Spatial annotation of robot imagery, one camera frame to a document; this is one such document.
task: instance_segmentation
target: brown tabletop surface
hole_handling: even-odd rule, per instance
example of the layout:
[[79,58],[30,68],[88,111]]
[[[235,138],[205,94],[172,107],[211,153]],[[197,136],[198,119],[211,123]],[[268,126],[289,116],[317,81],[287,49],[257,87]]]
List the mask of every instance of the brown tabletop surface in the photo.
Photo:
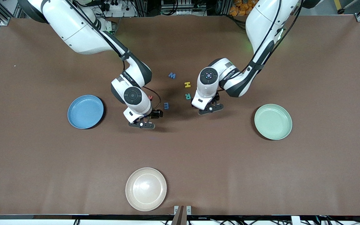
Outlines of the brown tabletop surface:
[[[126,18],[117,38],[153,71],[147,86],[170,104],[155,130],[131,128],[110,91],[114,52],[73,52],[47,24],[12,19],[0,29],[0,214],[360,214],[360,23],[300,17],[241,98],[223,111],[190,107],[197,76],[216,58],[244,68],[253,53],[226,17]],[[168,78],[170,72],[176,78]],[[190,81],[191,88],[184,88]],[[100,97],[106,117],[90,130],[67,120],[71,102]],[[257,134],[263,104],[291,114],[281,141]],[[166,178],[150,212],[126,200],[126,181],[152,167]]]

